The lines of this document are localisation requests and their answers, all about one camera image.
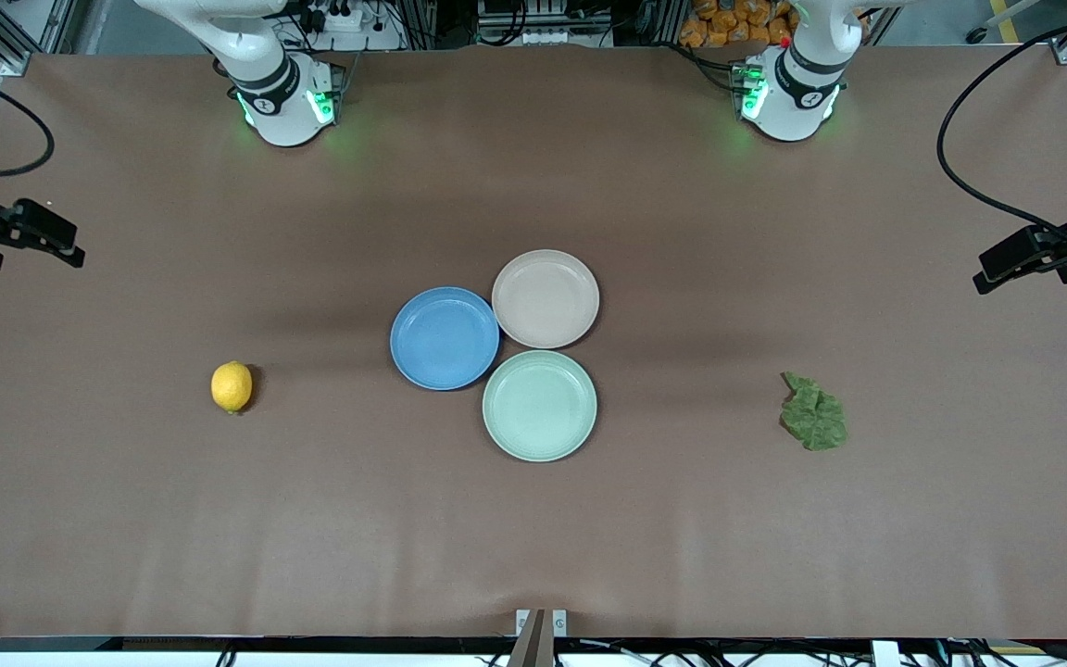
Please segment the white power strip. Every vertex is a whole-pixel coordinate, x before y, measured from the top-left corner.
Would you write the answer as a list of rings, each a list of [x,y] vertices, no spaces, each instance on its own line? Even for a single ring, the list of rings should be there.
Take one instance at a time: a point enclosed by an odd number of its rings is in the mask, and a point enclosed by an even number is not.
[[[296,0],[294,20],[307,34],[360,32],[365,17],[353,0]]]

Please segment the pale green plate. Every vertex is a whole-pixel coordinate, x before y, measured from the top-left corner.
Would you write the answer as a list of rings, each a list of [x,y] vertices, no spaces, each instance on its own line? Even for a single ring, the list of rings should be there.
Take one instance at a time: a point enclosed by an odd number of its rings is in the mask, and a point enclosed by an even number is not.
[[[550,463],[584,446],[598,420],[590,375],[564,354],[530,350],[504,360],[485,383],[485,432],[514,459]]]

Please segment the pile of orange packets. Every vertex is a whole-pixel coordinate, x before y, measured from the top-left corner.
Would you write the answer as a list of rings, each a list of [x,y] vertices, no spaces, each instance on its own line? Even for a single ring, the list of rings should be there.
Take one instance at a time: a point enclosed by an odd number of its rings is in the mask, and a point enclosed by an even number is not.
[[[785,46],[800,18],[789,0],[687,0],[676,44],[687,49],[753,41]]]

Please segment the beige pink plate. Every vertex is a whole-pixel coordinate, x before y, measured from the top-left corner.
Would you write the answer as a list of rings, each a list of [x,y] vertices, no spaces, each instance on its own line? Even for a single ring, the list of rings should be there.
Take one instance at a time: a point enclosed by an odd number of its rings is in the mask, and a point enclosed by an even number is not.
[[[598,279],[582,260],[554,249],[517,255],[493,282],[491,303],[500,329],[517,345],[559,349],[596,324]]]

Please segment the metal bracket at table edge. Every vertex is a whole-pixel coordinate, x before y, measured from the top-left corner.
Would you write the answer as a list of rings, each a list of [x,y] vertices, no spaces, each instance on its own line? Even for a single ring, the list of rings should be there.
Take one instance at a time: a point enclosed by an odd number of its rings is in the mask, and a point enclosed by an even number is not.
[[[515,630],[507,667],[559,667],[556,641],[568,636],[564,609],[516,610]]]

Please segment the yellow lemon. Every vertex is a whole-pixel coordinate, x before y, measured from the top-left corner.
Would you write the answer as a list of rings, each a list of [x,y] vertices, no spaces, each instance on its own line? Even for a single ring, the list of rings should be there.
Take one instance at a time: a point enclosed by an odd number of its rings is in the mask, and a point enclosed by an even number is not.
[[[213,404],[223,409],[225,413],[243,412],[253,398],[253,372],[238,360],[220,364],[212,372],[210,395]]]

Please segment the green lettuce leaf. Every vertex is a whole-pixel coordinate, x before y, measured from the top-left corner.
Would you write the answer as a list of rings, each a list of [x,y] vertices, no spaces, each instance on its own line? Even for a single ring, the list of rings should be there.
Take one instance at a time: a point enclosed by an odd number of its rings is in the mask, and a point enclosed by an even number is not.
[[[785,371],[789,399],[782,404],[780,423],[808,451],[835,450],[848,440],[844,404],[816,381]]]

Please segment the blue plate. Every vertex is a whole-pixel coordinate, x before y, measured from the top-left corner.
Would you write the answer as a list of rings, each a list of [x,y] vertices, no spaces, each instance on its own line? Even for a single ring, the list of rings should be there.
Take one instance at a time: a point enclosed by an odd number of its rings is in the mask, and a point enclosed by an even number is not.
[[[485,299],[450,284],[413,296],[391,324],[395,367],[424,390],[474,384],[493,367],[500,343],[500,325]]]

